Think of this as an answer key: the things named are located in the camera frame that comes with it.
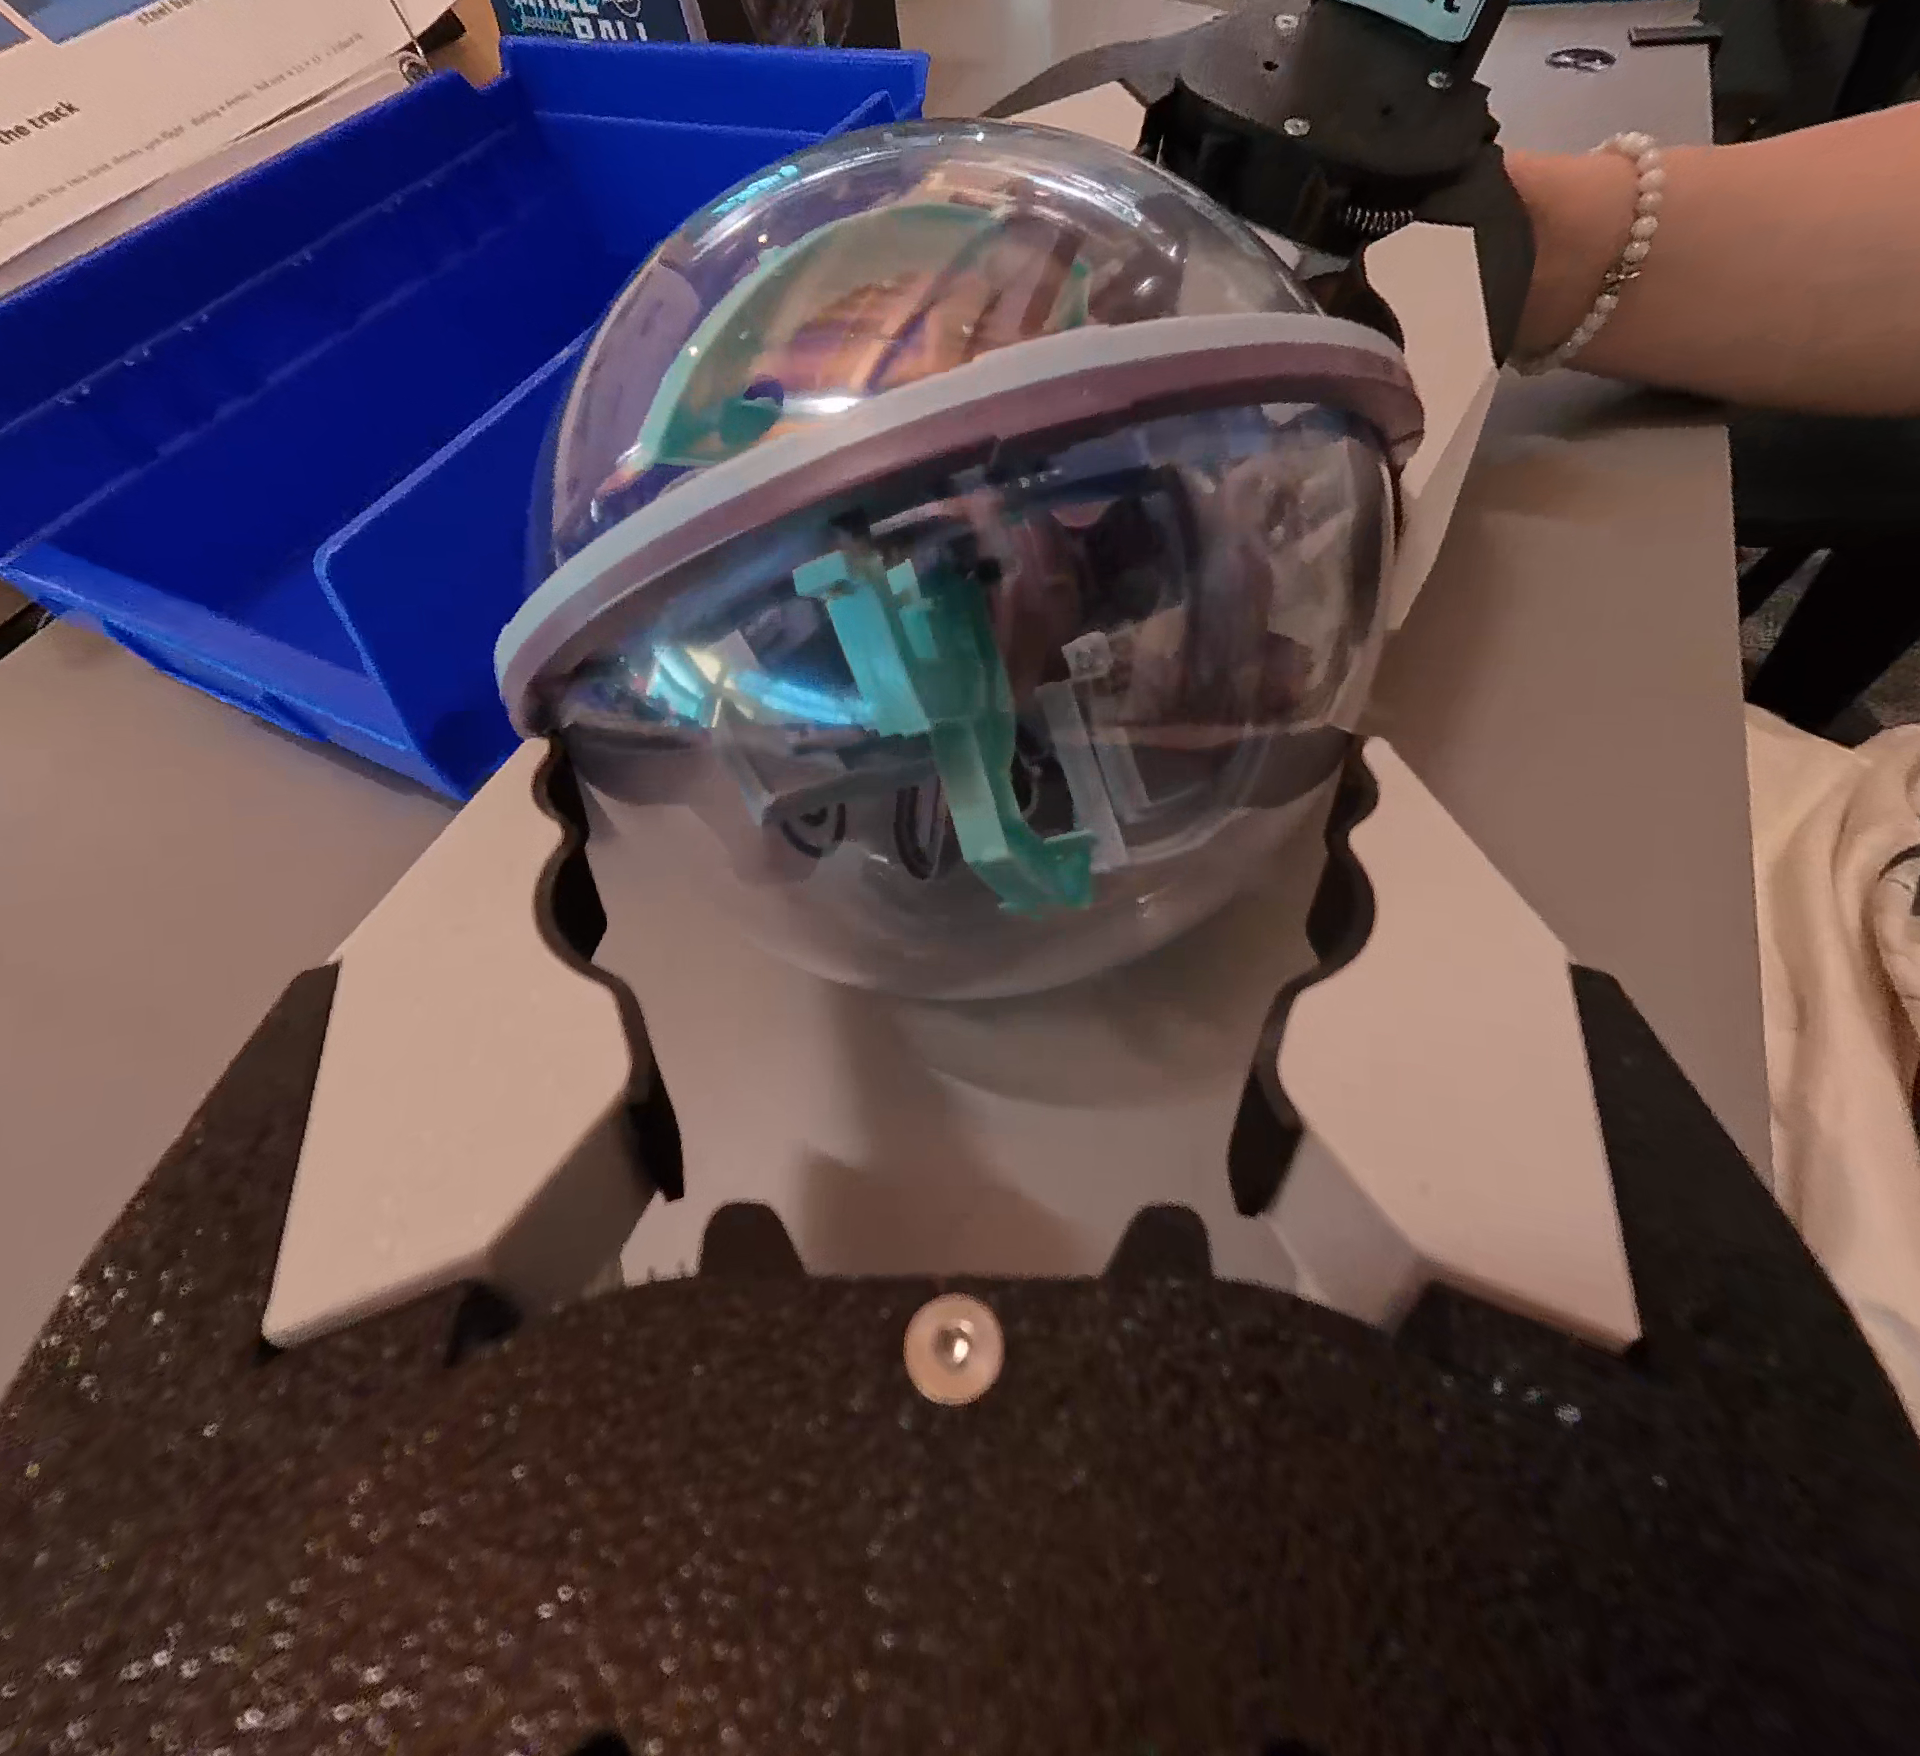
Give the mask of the blue plastic bin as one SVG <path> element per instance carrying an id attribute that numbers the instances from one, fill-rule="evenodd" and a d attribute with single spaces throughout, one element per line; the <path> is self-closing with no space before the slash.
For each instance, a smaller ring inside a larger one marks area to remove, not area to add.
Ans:
<path id="1" fill-rule="evenodd" d="M 445 799 L 613 297 L 765 165 L 919 117 L 896 49 L 512 41 L 4 302 L 1 570 L 167 677 Z"/>

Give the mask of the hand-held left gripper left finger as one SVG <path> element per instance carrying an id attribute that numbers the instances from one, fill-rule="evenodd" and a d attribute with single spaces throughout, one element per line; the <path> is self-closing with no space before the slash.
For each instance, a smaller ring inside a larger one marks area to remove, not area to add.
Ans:
<path id="1" fill-rule="evenodd" d="M 340 944 L 267 1344 L 449 1287 L 567 1306 L 683 1195 L 640 1003 L 594 959 L 586 843 L 565 754 L 527 742 Z"/>

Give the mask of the person's right hand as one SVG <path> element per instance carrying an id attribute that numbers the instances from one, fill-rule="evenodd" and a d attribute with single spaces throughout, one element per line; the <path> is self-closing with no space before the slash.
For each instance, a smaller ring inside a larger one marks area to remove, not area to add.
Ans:
<path id="1" fill-rule="evenodd" d="M 1533 272 L 1514 339 L 1525 365 L 1560 360 L 1593 334 L 1595 305 L 1618 289 L 1619 254 L 1640 220 L 1637 161 L 1508 150 L 1504 169 L 1533 229 Z"/>

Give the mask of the person's right forearm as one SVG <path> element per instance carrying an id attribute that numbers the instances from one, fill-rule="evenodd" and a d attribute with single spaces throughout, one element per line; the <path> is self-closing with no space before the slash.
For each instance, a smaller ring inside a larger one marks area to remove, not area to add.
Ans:
<path id="1" fill-rule="evenodd" d="M 1811 413 L 1918 413 L 1918 104 L 1637 161 L 1640 220 L 1593 334 L 1560 359 Z"/>

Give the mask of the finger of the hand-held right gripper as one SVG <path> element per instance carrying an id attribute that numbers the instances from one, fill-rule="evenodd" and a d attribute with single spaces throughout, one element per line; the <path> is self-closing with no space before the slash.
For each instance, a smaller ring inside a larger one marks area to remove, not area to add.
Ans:
<path id="1" fill-rule="evenodd" d="M 1226 11 L 1214 11 L 1181 31 L 1075 51 L 995 103 L 982 106 L 980 115 L 989 121 L 1010 121 L 1026 110 L 1105 87 L 1125 89 L 1143 110 L 1152 110 L 1177 91 L 1214 99 L 1218 77 L 1208 75 L 1210 41 L 1226 20 Z"/>
<path id="2" fill-rule="evenodd" d="M 1535 264 L 1528 211 L 1496 143 L 1396 233 L 1367 246 L 1367 284 L 1392 313 L 1425 431 L 1402 465 L 1388 626 L 1409 618 L 1442 553 L 1491 416 Z"/>

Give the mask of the white printed t-shirt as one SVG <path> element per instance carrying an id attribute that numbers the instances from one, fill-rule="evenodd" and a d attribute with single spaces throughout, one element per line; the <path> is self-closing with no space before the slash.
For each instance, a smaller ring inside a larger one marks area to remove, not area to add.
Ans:
<path id="1" fill-rule="evenodd" d="M 1749 707 L 1775 1191 L 1918 1419 L 1918 729 Z"/>

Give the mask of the printed instruction sheet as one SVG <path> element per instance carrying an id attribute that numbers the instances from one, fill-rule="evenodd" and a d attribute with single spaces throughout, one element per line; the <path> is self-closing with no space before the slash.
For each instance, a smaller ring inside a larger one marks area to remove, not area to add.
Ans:
<path id="1" fill-rule="evenodd" d="M 4 279 L 274 121 L 422 65 L 455 2 L 1 0 Z"/>

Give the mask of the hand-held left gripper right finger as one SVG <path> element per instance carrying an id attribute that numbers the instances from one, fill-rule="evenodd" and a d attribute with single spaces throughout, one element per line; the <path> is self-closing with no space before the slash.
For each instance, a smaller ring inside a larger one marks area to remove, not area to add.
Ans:
<path id="1" fill-rule="evenodd" d="M 1229 1133 L 1297 1291 L 1388 1333 L 1451 1287 L 1637 1341 L 1568 954 L 1379 738 L 1335 784 L 1306 936 Z"/>

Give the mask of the black office chair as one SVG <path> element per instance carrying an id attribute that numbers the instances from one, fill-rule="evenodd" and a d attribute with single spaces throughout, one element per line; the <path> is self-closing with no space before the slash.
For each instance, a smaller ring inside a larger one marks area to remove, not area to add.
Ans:
<path id="1" fill-rule="evenodd" d="M 1918 638 L 1918 422 L 1741 406 L 1727 428 L 1737 541 L 1756 553 L 1741 613 L 1814 560 L 1747 697 L 1822 733 Z"/>

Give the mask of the clear plastic maze ball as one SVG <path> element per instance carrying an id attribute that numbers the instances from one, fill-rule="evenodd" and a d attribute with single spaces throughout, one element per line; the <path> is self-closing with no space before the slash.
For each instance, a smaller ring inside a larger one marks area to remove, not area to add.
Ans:
<path id="1" fill-rule="evenodd" d="M 1330 786 L 1423 431 L 1390 332 L 1145 158 L 845 135 L 697 210 L 589 334 L 499 703 L 801 971 L 1080 981 Z"/>

